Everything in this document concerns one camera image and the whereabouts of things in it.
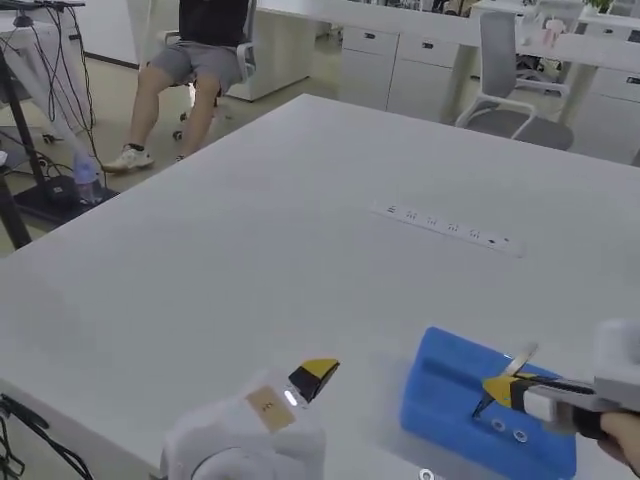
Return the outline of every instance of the tan label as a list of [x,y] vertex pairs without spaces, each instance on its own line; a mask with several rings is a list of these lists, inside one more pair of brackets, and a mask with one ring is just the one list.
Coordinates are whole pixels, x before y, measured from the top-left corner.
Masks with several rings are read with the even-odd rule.
[[246,398],[271,433],[276,433],[296,421],[291,410],[271,387],[262,387]]

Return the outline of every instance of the office chair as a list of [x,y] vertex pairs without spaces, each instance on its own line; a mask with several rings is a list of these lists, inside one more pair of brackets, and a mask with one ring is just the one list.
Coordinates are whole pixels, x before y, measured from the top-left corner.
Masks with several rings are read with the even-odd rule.
[[[471,106],[458,118],[456,127],[568,150],[573,132],[565,125],[538,116],[534,105],[507,98],[516,87],[542,92],[553,90],[568,95],[565,85],[522,80],[516,76],[516,35],[513,14],[488,12],[480,17],[480,91]],[[528,113],[498,107],[525,109]]]
[[[249,1],[249,9],[247,11],[247,20],[244,24],[244,42],[238,45],[236,49],[236,54],[238,57],[238,64],[240,66],[240,73],[242,75],[242,79],[240,83],[247,82],[256,71],[256,62],[254,55],[254,44],[253,44],[253,27],[256,15],[256,7],[258,4],[258,0],[248,0]],[[162,47],[167,45],[171,45],[171,43],[177,42],[180,40],[180,32],[178,30],[171,31],[163,31],[158,34],[158,41],[161,43]],[[193,89],[195,85],[195,73],[191,73],[187,78],[183,81],[174,85],[174,87],[187,86],[190,89]],[[191,95],[191,107],[193,107],[193,95]],[[216,110],[218,110],[218,100],[216,99]],[[228,120],[231,120],[232,117],[229,113],[225,113],[224,117]],[[189,111],[183,112],[180,115],[180,127],[173,132],[173,139],[176,141],[182,140],[183,134],[183,125],[189,118]]]

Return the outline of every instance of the black stand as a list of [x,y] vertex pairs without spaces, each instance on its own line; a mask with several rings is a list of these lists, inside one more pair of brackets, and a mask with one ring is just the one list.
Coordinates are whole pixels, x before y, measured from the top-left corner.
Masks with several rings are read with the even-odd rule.
[[31,236],[20,217],[2,171],[0,171],[0,220],[13,243],[13,248],[18,250],[31,243]]
[[[83,205],[80,201],[74,202],[71,205],[68,203],[57,204],[47,195],[47,179],[42,173],[38,153],[33,145],[29,126],[24,118],[20,100],[13,86],[11,70],[9,69],[9,65],[7,65],[7,60],[2,49],[0,49],[0,84],[7,94],[9,106],[11,107],[11,112],[13,113],[13,118],[20,134],[20,140],[26,150],[29,165],[31,166],[36,181],[34,187],[14,196],[18,208],[37,219],[52,223],[55,226],[64,225],[93,208],[93,205]],[[71,177],[65,177],[63,180],[67,181],[69,185],[73,185],[73,179]],[[105,189],[103,193],[103,201],[113,198],[118,194],[118,192],[107,189]]]

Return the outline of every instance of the gray shorts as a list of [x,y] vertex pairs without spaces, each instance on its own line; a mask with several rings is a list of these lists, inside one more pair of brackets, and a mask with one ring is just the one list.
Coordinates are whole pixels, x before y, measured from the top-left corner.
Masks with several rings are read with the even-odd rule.
[[220,82],[222,93],[242,80],[236,51],[231,47],[179,41],[160,52],[151,65],[164,70],[175,83],[188,80],[194,73],[196,77],[213,75]]

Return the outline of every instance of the plastic bottle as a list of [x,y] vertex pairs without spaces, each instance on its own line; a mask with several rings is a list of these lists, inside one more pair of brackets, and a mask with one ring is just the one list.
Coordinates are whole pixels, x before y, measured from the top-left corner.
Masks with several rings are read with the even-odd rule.
[[80,153],[73,156],[73,179],[80,202],[85,205],[97,205],[102,201],[103,189],[98,175],[96,161],[92,157]]

